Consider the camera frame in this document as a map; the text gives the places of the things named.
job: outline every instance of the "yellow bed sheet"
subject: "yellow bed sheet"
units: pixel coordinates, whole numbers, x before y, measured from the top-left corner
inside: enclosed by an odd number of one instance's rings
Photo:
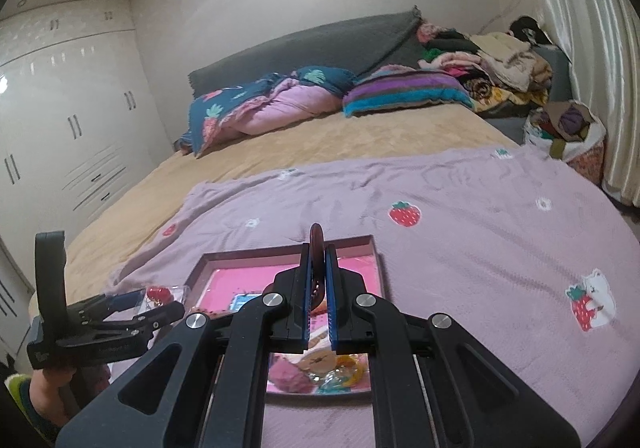
[[[332,114],[230,144],[200,159],[176,153],[68,246],[67,302],[100,293],[116,266],[148,241],[201,181],[338,159],[436,154],[489,144],[514,145],[467,108],[439,105],[349,119]],[[35,300],[32,315],[37,314]]]

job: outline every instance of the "headboard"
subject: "headboard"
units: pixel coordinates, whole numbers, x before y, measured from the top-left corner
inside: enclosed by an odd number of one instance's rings
[[[306,65],[348,69],[358,76],[397,63],[415,67],[420,10],[355,18],[298,31],[245,49],[189,74],[193,97],[251,82],[266,73],[289,74]]]

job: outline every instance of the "silver screw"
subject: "silver screw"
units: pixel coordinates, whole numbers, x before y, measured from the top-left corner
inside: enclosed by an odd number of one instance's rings
[[[436,314],[431,318],[431,323],[438,329],[448,329],[451,327],[451,316],[447,314]]]
[[[207,317],[202,313],[190,314],[189,316],[187,316],[186,322],[187,327],[190,327],[191,329],[199,329],[205,323],[207,323]]]
[[[376,303],[376,297],[369,293],[359,294],[356,297],[356,304],[360,307],[371,307]]]
[[[267,307],[276,307],[282,303],[284,298],[279,293],[269,293],[262,297],[262,303]]]

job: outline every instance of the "cable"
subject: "cable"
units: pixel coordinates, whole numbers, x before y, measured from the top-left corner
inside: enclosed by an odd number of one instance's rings
[[[500,12],[499,14],[497,14],[496,16],[494,16],[491,20],[489,20],[486,24],[484,24],[479,30],[477,34],[482,34],[482,32],[489,27],[493,22],[495,22],[496,20],[498,20],[500,17],[505,16],[506,14],[510,13],[511,11],[513,11],[514,9],[516,9],[518,7],[518,5],[520,4],[520,2],[522,2],[522,0],[512,0],[510,3],[508,3],[507,7],[504,8],[504,10],[502,12]]]

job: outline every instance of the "curtain fold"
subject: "curtain fold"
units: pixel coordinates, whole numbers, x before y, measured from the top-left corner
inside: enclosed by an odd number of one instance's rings
[[[607,127],[603,188],[640,206],[640,18],[629,0],[540,0],[575,97]]]

